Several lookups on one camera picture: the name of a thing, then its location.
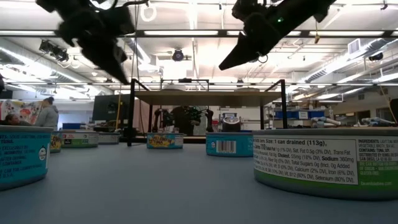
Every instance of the fluorescent light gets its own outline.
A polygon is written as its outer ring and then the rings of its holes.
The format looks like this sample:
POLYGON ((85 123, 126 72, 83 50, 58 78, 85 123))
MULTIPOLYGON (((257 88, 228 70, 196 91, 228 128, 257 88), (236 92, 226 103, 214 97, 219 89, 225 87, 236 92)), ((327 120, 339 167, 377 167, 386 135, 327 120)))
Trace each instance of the fluorescent light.
MULTIPOLYGON (((55 70, 52 70, 51 68, 48 68, 47 66, 42 65, 41 63, 35 62, 32 59, 29 59, 27 57, 21 56, 19 54, 15 54, 14 52, 11 52, 10 50, 4 49, 2 47, 0 47, 0 50, 2 50, 3 52, 7 53, 8 55, 11 55, 11 56, 17 58, 18 60, 22 61, 27 66, 34 68, 35 70, 40 70, 40 71, 42 71, 42 70, 47 71, 48 70, 50 72, 55 72, 55 70)), ((64 77, 69 78, 70 80, 72 80, 74 82, 78 82, 78 83, 81 82, 80 80, 78 80, 76 78, 73 78, 73 77, 71 77, 71 76, 69 76, 67 74, 62 73, 62 72, 58 72, 57 71, 57 73, 62 75, 62 76, 64 76, 64 77)))
POLYGON ((362 88, 356 88, 356 89, 347 91, 347 92, 345 92, 344 94, 352 94, 352 93, 355 93, 355 92, 357 92, 357 91, 359 91, 359 90, 363 90, 363 89, 364 89, 364 87, 362 87, 362 88))
POLYGON ((352 81, 352 80, 354 80, 354 79, 356 79, 356 78, 358 78, 358 77, 360 77, 360 76, 361 76, 361 75, 352 75, 352 76, 349 76, 349 77, 347 77, 347 78, 344 78, 344 79, 338 81, 337 83, 349 82, 349 81, 352 81))
POLYGON ((87 85, 88 83, 55 83, 56 85, 87 85))
POLYGON ((343 100, 320 100, 319 103, 342 103, 343 100))
POLYGON ((338 86, 373 86, 371 83, 338 83, 338 86))
POLYGON ((310 86, 318 86, 318 85, 323 85, 323 86, 330 86, 331 83, 297 83, 296 85, 298 86, 306 86, 306 85, 310 85, 310 86))
POLYGON ((145 35, 218 35, 217 30, 147 30, 145 35))
POLYGON ((18 85, 48 85, 48 83, 39 83, 39 82, 14 82, 13 84, 18 84, 18 85))
POLYGON ((0 1, 0 8, 6 9, 42 9, 34 2, 0 1))
POLYGON ((324 100, 324 99, 333 98, 333 97, 338 96, 338 95, 339 95, 338 93, 324 94, 324 95, 318 96, 317 99, 318 100, 324 100))
POLYGON ((0 30, 0 36, 2 35, 19 35, 19 36, 29 36, 29 35, 40 35, 55 37, 54 31, 47 30, 0 30))
MULTIPOLYGON (((374 36, 374 35, 383 35, 384 31, 318 31, 318 35, 320 36, 374 36)), ((315 36, 317 34, 316 31, 311 31, 310 35, 315 36)))
POLYGON ((380 78, 377 78, 377 79, 373 80, 372 82, 373 83, 386 82, 386 81, 393 80, 393 79, 396 79, 396 78, 398 78, 398 73, 394 73, 394 74, 391 74, 391 75, 384 75, 384 76, 382 76, 380 78))
POLYGON ((289 34, 287 34, 288 36, 298 36, 301 34, 301 31, 292 31, 289 34))
POLYGON ((226 35, 239 35, 240 30, 230 30, 226 32, 226 35))
POLYGON ((29 86, 25 86, 25 85, 16 86, 16 85, 7 84, 7 86, 10 86, 10 87, 13 87, 13 88, 18 88, 18 89, 21 89, 21 90, 31 91, 31 92, 35 92, 36 91, 34 88, 29 87, 29 86))
POLYGON ((380 83, 378 86, 398 86, 398 83, 380 83))
POLYGON ((307 98, 307 97, 311 97, 313 95, 316 95, 316 93, 310 93, 310 94, 300 94, 298 96, 294 97, 294 100, 300 100, 302 98, 307 98))

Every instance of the table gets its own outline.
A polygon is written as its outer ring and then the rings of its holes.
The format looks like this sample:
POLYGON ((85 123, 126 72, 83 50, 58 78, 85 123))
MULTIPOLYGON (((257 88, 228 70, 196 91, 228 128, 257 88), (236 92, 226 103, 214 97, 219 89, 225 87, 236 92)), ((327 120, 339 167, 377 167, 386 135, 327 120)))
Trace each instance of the table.
POLYGON ((66 149, 44 181, 0 192, 1 221, 13 224, 393 224, 397 206, 277 190, 254 180, 252 158, 206 156, 198 144, 66 149))
POLYGON ((261 129, 264 129, 264 105, 278 98, 282 100, 283 128, 287 128, 285 80, 277 81, 265 91, 150 91, 140 81, 132 78, 130 91, 127 125, 129 129, 127 132, 128 146, 132 144, 132 119, 134 117, 135 98, 139 98, 150 105, 148 133, 151 132, 153 105, 260 106, 260 125, 261 129), (136 91, 136 84, 146 91, 136 91), (275 88, 277 85, 281 86, 281 92, 269 92, 269 90, 275 88))

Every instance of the security camera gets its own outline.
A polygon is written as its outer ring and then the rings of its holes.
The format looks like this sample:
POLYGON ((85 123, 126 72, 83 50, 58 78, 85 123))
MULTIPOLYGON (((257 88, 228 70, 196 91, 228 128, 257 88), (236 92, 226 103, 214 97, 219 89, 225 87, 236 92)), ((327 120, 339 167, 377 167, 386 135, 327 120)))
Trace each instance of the security camera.
POLYGON ((184 59, 184 54, 181 49, 175 49, 174 54, 172 56, 173 61, 181 62, 184 59))

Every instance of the metal pole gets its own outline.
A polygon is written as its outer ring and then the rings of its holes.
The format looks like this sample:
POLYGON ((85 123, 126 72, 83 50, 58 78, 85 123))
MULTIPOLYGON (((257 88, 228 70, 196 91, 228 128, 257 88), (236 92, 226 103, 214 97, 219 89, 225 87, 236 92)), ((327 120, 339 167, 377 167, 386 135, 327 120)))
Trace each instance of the metal pole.
POLYGON ((260 106, 260 129, 264 130, 264 106, 260 106))
POLYGON ((130 83, 130 104, 129 104, 129 122, 127 127, 127 146, 132 143, 132 120, 134 117, 134 99, 136 97, 136 79, 132 78, 130 83))
POLYGON ((280 80, 280 89, 282 97, 282 117, 284 122, 284 129, 287 129, 287 108, 286 108, 286 85, 285 80, 280 80))
POLYGON ((152 110, 154 105, 149 105, 149 124, 148 124, 148 133, 152 131, 152 110))

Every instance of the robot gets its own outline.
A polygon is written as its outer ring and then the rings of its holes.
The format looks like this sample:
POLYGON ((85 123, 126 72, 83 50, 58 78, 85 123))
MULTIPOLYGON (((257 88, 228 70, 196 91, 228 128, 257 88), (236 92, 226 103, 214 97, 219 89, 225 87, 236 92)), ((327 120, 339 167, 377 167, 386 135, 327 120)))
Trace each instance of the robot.
MULTIPOLYGON (((81 53, 95 65, 127 85, 121 63, 127 60, 123 49, 117 46, 117 37, 136 31, 128 6, 146 4, 148 0, 128 1, 122 6, 114 0, 109 9, 101 9, 106 0, 35 0, 47 12, 56 11, 63 22, 55 31, 67 44, 74 47, 73 39, 81 53)), ((237 0, 232 15, 243 21, 238 43, 219 65, 226 70, 267 55, 280 39, 310 17, 321 22, 328 15, 330 5, 336 0, 283 0, 277 6, 267 7, 267 1, 237 0)), ((0 76, 0 90, 4 83, 0 76)))
MULTIPOLYGON (((191 120, 198 120, 202 116, 206 116, 207 117, 206 131, 209 133, 212 133, 214 131, 213 127, 212 127, 214 112, 212 112, 211 110, 205 109, 205 110, 200 111, 200 110, 197 110, 197 108, 195 106, 189 106, 185 110, 185 114, 188 114, 191 120)), ((155 115, 155 124, 152 128, 153 133, 156 133, 159 131, 157 125, 159 123, 159 117, 161 115, 162 115, 162 121, 160 122, 160 127, 162 129, 174 125, 174 115, 172 113, 170 113, 168 110, 157 109, 157 110, 155 110, 154 115, 155 115)))

